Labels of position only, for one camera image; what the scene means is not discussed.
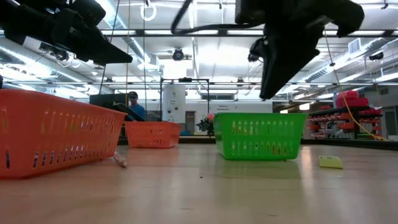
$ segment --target yellow sticky note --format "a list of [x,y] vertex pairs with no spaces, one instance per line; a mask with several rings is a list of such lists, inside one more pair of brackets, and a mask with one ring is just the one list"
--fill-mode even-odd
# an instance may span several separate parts
[[319,167],[342,169],[343,161],[337,156],[319,156]]

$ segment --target baseball cap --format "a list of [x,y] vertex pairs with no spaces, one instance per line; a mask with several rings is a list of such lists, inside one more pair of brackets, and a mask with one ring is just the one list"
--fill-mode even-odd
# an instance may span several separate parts
[[129,92],[129,98],[138,99],[138,94],[135,91]]

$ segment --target plastic basket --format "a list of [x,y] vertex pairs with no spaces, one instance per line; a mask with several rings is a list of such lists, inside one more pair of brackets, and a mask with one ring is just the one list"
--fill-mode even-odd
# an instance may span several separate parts
[[181,125],[172,122],[126,122],[130,147],[167,149],[178,144]]
[[25,90],[0,90],[0,177],[113,156],[125,114]]
[[306,116],[220,113],[214,121],[217,149],[225,159],[295,159]]

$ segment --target orange plastic basket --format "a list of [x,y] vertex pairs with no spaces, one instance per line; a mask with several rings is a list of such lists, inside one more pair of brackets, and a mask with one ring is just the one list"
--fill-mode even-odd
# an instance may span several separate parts
[[25,90],[0,90],[0,177],[113,156],[125,114]]
[[181,125],[172,122],[126,122],[130,147],[167,149],[178,144]]

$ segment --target blue shirt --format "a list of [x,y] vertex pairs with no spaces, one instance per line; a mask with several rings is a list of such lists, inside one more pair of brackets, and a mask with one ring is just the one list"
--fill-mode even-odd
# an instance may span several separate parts
[[141,118],[146,119],[146,116],[145,116],[145,109],[144,109],[141,105],[136,104],[136,105],[134,105],[134,106],[130,106],[130,109],[132,109],[132,110],[133,110],[134,112],[136,112],[139,116],[141,116]]

